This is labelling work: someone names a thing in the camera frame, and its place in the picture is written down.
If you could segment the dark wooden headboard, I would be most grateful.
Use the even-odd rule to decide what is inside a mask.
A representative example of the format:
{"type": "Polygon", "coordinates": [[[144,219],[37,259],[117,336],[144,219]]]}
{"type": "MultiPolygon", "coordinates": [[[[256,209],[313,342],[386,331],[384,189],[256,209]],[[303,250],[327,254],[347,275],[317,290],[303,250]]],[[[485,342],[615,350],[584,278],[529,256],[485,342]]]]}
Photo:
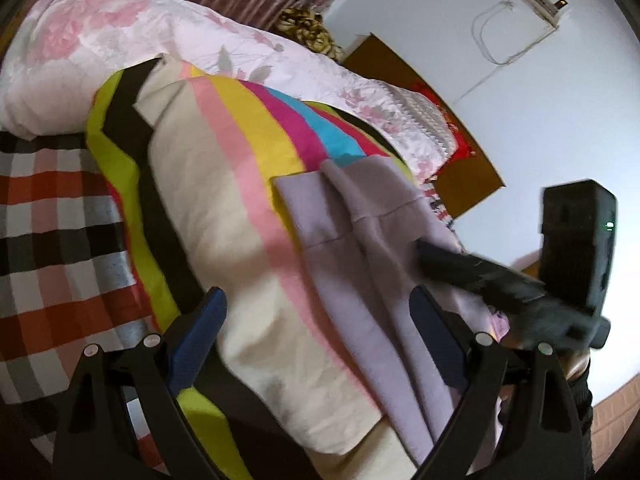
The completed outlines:
{"type": "Polygon", "coordinates": [[[426,81],[380,38],[367,36],[342,66],[363,78],[345,92],[347,104],[381,130],[416,180],[435,189],[452,218],[461,217],[504,187],[497,169],[466,127],[464,136],[475,148],[476,157],[458,160],[435,176],[456,149],[456,141],[436,105],[410,89],[416,81],[426,81]]]}

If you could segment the leopard print blanket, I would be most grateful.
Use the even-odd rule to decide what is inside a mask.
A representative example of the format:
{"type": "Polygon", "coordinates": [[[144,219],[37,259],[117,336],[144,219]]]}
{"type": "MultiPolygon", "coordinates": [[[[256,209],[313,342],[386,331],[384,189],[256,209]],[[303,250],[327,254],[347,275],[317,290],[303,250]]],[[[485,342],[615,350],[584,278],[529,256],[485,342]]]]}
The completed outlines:
{"type": "Polygon", "coordinates": [[[322,15],[319,13],[308,9],[287,8],[280,13],[271,31],[301,44],[311,52],[325,55],[338,64],[344,60],[343,49],[324,27],[322,15]]]}

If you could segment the plaid checkered sheet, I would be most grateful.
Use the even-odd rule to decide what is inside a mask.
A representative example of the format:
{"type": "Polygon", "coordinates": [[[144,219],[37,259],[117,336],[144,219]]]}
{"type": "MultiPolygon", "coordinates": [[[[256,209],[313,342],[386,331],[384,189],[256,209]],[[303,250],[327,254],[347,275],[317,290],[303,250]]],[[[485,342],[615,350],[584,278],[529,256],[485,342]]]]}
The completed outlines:
{"type": "Polygon", "coordinates": [[[84,136],[2,133],[2,457],[46,478],[81,351],[131,348],[153,328],[122,219],[84,136]]]}

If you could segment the striped multicolour bed sheet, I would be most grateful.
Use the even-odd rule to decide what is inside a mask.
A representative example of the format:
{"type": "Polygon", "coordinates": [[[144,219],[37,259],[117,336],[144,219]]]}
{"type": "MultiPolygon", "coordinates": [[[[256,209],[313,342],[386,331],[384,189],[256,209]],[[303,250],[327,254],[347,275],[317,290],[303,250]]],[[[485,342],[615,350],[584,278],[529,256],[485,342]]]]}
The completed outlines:
{"type": "Polygon", "coordinates": [[[247,479],[405,479],[416,466],[322,308],[277,177],[380,155],[375,128],[262,84],[168,56],[114,73],[94,96],[91,155],[124,216],[128,249],[167,330],[213,287],[227,317],[180,393],[214,462],[222,425],[247,479]]]}

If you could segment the red embroidered pillow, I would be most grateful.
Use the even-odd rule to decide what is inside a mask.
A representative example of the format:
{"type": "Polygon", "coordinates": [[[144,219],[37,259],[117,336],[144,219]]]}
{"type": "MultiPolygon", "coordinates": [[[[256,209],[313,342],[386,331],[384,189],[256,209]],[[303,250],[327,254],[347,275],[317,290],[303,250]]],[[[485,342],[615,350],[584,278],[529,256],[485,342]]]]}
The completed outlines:
{"type": "Polygon", "coordinates": [[[477,152],[472,147],[468,139],[464,136],[466,133],[465,126],[457,120],[454,113],[449,109],[446,103],[440,98],[440,96],[424,81],[416,81],[410,89],[414,92],[418,92],[425,96],[429,101],[436,105],[440,114],[445,119],[449,132],[456,141],[456,149],[452,152],[451,156],[447,159],[446,164],[440,168],[435,176],[439,177],[442,172],[451,166],[458,160],[465,160],[475,158],[477,152]]]}

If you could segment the lilac fleece pants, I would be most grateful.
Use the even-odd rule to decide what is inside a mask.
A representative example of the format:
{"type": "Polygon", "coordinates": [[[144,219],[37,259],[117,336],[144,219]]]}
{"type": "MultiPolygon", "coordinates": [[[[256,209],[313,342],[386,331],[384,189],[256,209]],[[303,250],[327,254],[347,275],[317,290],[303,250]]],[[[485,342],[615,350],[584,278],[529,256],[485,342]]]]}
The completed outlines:
{"type": "Polygon", "coordinates": [[[274,181],[321,307],[415,463],[431,452],[458,402],[409,310],[422,280],[416,240],[460,252],[396,160],[368,156],[274,181]]]}

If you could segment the pink floral quilt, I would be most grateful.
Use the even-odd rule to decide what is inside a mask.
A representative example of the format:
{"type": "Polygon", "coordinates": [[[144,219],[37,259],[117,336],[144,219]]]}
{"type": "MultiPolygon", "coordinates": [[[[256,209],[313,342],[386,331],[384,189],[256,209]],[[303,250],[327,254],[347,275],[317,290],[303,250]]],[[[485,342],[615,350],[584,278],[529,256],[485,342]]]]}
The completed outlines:
{"type": "Polygon", "coordinates": [[[1,127],[75,133],[111,74],[161,54],[363,118],[345,92],[363,78],[325,55],[186,0],[38,0],[1,66],[1,127]]]}

